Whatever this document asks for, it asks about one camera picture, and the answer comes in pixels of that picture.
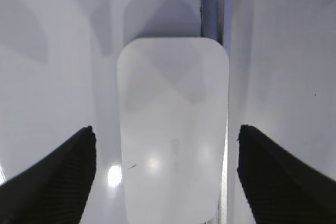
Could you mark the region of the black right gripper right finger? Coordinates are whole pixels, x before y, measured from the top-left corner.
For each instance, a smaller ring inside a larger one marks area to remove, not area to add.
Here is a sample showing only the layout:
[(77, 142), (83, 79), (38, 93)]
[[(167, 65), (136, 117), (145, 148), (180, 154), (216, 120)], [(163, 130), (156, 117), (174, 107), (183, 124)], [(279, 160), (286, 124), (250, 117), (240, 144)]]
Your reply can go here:
[(242, 125), (237, 173), (256, 223), (335, 223), (335, 181)]

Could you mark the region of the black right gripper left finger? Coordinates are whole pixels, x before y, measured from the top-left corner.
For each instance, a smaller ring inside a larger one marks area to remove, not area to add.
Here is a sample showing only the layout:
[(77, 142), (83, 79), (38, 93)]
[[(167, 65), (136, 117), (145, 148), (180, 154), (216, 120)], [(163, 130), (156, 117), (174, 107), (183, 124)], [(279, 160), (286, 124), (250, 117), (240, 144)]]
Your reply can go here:
[(84, 127), (1, 185), (1, 223), (79, 223), (96, 174), (96, 136)]

